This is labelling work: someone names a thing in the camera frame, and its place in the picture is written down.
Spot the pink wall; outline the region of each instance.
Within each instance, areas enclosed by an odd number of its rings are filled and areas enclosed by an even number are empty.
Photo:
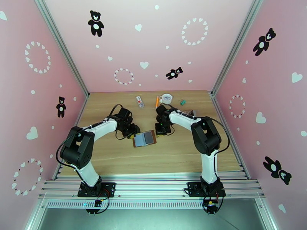
[[[306,6],[307,0],[265,0],[217,95],[248,171],[260,181],[285,230],[306,229],[307,224]],[[255,56],[258,38],[270,28],[276,37]],[[273,178],[264,167],[266,156],[291,174],[288,185],[283,181],[288,174],[276,172]]]
[[[253,0],[45,1],[89,91],[115,92],[210,90]]]
[[[39,189],[52,178],[55,151],[85,96],[33,0],[0,0],[0,32],[0,229],[16,230],[24,229]],[[59,96],[64,118],[57,116]]]

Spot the pencil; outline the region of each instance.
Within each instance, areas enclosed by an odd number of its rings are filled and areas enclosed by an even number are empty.
[[[156,100],[156,108],[158,108],[158,103],[159,103],[159,96],[157,96],[157,100]]]

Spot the teddy bear decal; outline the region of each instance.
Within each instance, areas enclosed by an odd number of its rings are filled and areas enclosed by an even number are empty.
[[[59,103],[57,104],[56,108],[58,109],[58,117],[64,117],[66,105],[64,104],[64,97],[59,97]]]
[[[259,56],[262,51],[267,51],[270,45],[270,40],[276,37],[276,33],[272,28],[269,29],[268,33],[265,36],[261,36],[258,40],[259,42],[255,45],[253,51],[256,51],[256,56]]]
[[[171,69],[170,72],[167,73],[165,76],[167,77],[167,79],[177,78],[178,74],[180,74],[182,72],[183,72],[183,70],[181,69],[181,67],[178,67],[177,70]]]
[[[275,162],[270,157],[265,157],[267,162],[263,162],[264,167],[271,172],[271,176],[274,178],[280,178],[282,181],[289,185],[292,175],[281,169],[281,164],[278,160]]]
[[[103,23],[100,21],[100,13],[96,11],[90,11],[92,19],[89,20],[88,24],[91,25],[91,30],[93,36],[101,36],[102,35],[102,28],[104,28]]]

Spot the alarm clock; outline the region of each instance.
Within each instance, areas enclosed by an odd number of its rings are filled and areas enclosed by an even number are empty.
[[[159,97],[159,102],[163,104],[171,104],[173,96],[171,94],[165,93]]]

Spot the wooden surface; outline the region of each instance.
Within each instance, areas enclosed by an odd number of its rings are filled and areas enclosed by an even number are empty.
[[[80,127],[103,120],[115,104],[122,104],[133,113],[133,123],[141,132],[154,130],[156,123],[155,102],[164,92],[113,92],[91,93],[83,111]],[[172,105],[181,111],[196,109],[197,116],[210,116],[219,120],[207,91],[175,91]],[[135,97],[141,96],[145,107],[139,108]],[[184,106],[180,100],[186,100]],[[223,129],[216,124],[222,137],[220,149],[227,145]],[[174,125],[175,133],[157,138],[157,143],[134,148],[132,139],[117,140],[109,133],[94,144],[92,164],[98,174],[175,173],[201,172],[200,153],[194,146],[192,134],[187,129]],[[240,170],[231,147],[218,155],[218,171]],[[61,174],[75,175],[71,168],[63,168]]]

